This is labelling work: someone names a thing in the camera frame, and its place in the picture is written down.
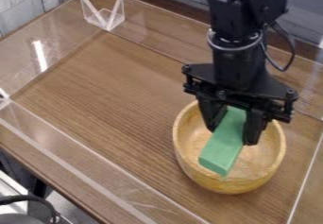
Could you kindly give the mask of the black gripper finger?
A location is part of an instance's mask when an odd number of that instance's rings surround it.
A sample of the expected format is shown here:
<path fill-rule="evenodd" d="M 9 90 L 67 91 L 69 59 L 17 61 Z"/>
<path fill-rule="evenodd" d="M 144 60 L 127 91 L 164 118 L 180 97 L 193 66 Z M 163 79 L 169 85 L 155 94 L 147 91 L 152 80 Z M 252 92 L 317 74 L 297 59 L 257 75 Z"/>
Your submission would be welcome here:
<path fill-rule="evenodd" d="M 245 146 L 255 146 L 259 143 L 261 132 L 268 123 L 267 114 L 260 109 L 252 108 L 245 113 L 241 140 Z"/>
<path fill-rule="evenodd" d="M 216 97 L 205 94 L 197 94 L 196 100 L 205 128 L 213 132 L 227 114 L 227 106 Z"/>

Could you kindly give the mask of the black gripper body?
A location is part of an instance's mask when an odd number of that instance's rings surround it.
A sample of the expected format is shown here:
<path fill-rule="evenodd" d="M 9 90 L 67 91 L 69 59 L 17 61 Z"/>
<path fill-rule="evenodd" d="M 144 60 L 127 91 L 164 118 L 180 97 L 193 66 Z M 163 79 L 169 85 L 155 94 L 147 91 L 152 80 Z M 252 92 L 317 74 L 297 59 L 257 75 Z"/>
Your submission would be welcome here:
<path fill-rule="evenodd" d="M 252 108 L 265 112 L 268 122 L 289 122 L 293 102 L 299 94 L 268 73 L 264 33 L 243 40 L 227 40 L 215 31 L 207 33 L 212 61 L 185 64 L 184 92 L 196 97 L 216 97 L 227 106 L 248 112 Z"/>

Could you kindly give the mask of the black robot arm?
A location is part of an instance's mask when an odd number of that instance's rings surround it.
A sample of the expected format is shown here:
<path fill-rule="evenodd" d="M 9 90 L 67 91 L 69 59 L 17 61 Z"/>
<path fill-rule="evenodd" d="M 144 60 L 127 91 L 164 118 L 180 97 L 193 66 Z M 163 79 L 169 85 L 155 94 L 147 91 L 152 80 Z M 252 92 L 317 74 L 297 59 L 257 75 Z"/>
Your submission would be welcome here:
<path fill-rule="evenodd" d="M 267 123 L 288 122 L 297 92 L 273 78 L 265 67 L 289 69 L 267 52 L 265 34 L 269 29 L 288 33 L 277 19 L 288 12 L 288 0 L 205 0 L 211 26 L 207 43 L 212 50 L 211 63 L 187 64 L 184 92 L 193 95 L 208 130 L 219 127 L 231 107 L 245 112 L 241 142 L 259 142 Z"/>

